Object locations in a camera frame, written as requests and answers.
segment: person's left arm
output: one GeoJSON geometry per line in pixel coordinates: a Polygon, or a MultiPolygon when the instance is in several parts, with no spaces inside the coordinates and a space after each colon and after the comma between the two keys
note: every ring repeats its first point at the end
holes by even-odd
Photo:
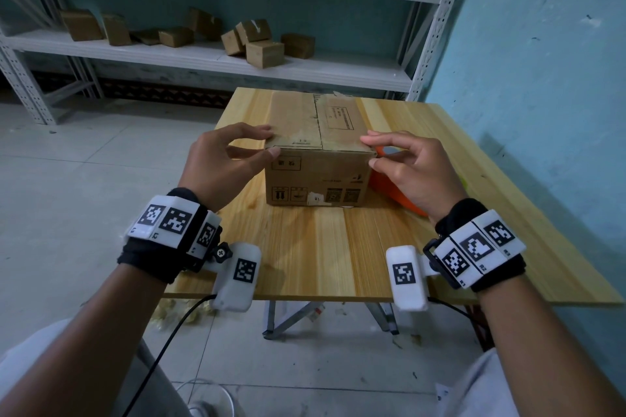
{"type": "MultiPolygon", "coordinates": [[[[229,144],[237,138],[270,136],[268,125],[244,123],[202,134],[189,151],[178,186],[217,212],[280,153],[278,147],[256,151],[229,144]]],[[[0,401],[0,415],[109,415],[166,285],[143,270],[119,264],[0,401]]]]}

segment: wood grain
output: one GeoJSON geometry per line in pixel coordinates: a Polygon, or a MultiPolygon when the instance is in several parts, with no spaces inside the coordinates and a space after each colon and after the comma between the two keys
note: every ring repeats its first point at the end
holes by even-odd
{"type": "MultiPolygon", "coordinates": [[[[272,91],[239,88],[217,127],[267,122],[272,91]]],[[[408,130],[441,140],[471,196],[494,208],[523,239],[528,275],[554,304],[623,303],[616,290],[548,219],[515,187],[443,109],[434,104],[358,98],[368,128],[408,130]]],[[[260,148],[261,142],[235,145],[260,148]]],[[[261,248],[263,262],[255,299],[392,301],[384,252],[392,246],[423,247],[435,237],[428,220],[368,191],[362,208],[271,207],[265,203],[263,174],[256,176],[219,213],[223,239],[261,248]]],[[[214,275],[181,274],[168,287],[172,297],[211,293],[214,275]]],[[[429,279],[430,293],[455,304],[476,298],[453,291],[442,278],[429,279]]]]}

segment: hand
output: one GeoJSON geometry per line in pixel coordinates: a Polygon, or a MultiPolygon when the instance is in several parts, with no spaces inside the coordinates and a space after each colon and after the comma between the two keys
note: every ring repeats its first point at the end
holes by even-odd
{"type": "Polygon", "coordinates": [[[404,196],[428,214],[433,224],[468,197],[438,139],[417,137],[405,131],[382,134],[368,130],[367,133],[369,135],[361,137],[361,142],[366,145],[393,145],[406,149],[372,159],[369,166],[387,175],[404,196]]]}
{"type": "Polygon", "coordinates": [[[229,144],[238,138],[264,140],[273,134],[267,124],[253,127],[244,122],[205,132],[189,149],[178,186],[189,188],[205,207],[217,212],[280,155],[280,147],[256,150],[229,144]]]}

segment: person's right arm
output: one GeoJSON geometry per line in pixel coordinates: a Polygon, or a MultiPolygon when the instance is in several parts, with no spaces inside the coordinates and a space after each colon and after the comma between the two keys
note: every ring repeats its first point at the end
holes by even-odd
{"type": "MultiPolygon", "coordinates": [[[[386,174],[409,200],[428,213],[433,225],[467,198],[439,140],[407,132],[374,131],[361,140],[371,146],[406,149],[373,159],[370,166],[386,174]]],[[[522,417],[626,415],[624,398],[525,274],[479,292],[478,299],[522,417]]]]}

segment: orange object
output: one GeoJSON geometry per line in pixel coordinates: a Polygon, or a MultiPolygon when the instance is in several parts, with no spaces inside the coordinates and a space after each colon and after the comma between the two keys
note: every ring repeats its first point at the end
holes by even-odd
{"type": "MultiPolygon", "coordinates": [[[[378,153],[379,157],[385,156],[385,152],[382,147],[376,147],[376,153],[378,153]]],[[[421,209],[411,203],[411,201],[406,196],[404,196],[404,193],[401,192],[397,186],[395,186],[394,182],[389,180],[389,177],[387,175],[372,170],[372,173],[369,176],[368,186],[374,191],[387,195],[389,198],[396,201],[397,203],[400,203],[409,211],[413,211],[413,213],[420,216],[428,217],[425,212],[423,212],[421,209]]]]}

